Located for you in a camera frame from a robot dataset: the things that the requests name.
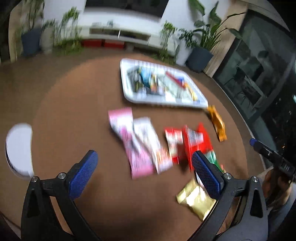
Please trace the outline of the grey sleeve forearm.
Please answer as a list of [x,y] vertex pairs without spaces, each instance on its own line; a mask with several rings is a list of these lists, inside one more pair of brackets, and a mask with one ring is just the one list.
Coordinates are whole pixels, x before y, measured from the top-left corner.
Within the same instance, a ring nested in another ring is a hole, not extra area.
[[287,202],[279,209],[273,209],[268,215],[268,237],[271,237],[279,228],[285,217],[289,213],[295,201],[295,194],[291,194]]

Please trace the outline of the person's right hand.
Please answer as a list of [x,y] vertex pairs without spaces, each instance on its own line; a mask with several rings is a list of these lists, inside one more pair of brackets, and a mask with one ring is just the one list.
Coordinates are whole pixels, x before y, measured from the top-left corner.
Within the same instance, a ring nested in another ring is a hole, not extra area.
[[292,192],[292,183],[285,182],[274,168],[269,168],[263,179],[262,191],[267,208],[280,208],[286,204]]

